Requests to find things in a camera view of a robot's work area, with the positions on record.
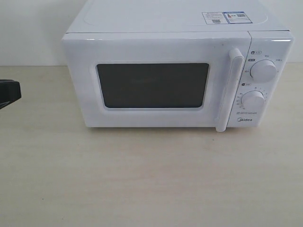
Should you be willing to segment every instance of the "timer knob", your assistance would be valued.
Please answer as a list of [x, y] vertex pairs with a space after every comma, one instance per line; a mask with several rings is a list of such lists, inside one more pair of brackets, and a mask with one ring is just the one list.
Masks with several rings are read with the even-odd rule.
[[250, 75], [257, 83], [266, 83], [276, 77], [278, 70], [270, 60], [259, 61], [250, 70]]
[[241, 103], [245, 109], [259, 110], [264, 105], [264, 96], [259, 91], [250, 91], [242, 96]]

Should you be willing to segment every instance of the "control panel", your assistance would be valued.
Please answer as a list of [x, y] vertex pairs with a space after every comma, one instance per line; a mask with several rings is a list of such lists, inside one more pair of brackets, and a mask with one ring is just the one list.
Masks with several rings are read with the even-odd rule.
[[285, 66], [289, 31], [249, 32], [252, 41], [228, 127], [258, 126]]

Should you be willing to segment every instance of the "microwave oven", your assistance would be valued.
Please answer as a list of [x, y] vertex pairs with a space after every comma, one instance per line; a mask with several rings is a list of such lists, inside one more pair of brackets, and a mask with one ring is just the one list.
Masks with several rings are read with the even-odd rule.
[[89, 0], [62, 45], [88, 127], [256, 127], [293, 43], [257, 0]]

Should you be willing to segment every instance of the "midea logo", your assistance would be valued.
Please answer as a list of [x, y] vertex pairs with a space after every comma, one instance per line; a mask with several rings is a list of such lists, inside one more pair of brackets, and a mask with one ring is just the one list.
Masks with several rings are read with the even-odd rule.
[[247, 119], [247, 118], [238, 118], [238, 122], [252, 122], [252, 119]]

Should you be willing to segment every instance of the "dark glass window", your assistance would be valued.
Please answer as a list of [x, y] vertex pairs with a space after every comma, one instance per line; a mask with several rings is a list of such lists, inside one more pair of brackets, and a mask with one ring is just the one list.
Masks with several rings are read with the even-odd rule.
[[108, 108], [197, 108], [203, 104], [209, 65], [99, 64]]

